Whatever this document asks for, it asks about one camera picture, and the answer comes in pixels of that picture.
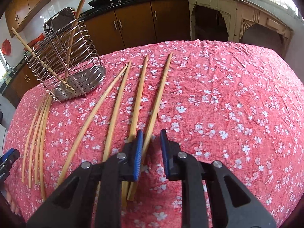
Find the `person's left hand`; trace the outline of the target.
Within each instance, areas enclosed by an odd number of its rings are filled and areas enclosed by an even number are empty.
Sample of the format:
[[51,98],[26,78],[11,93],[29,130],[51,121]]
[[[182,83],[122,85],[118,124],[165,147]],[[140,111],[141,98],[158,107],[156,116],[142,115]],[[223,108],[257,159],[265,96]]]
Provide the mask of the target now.
[[6,200],[10,206],[10,210],[15,215],[20,216],[20,209],[17,206],[15,200],[13,199],[12,195],[10,194],[9,190],[6,190]]

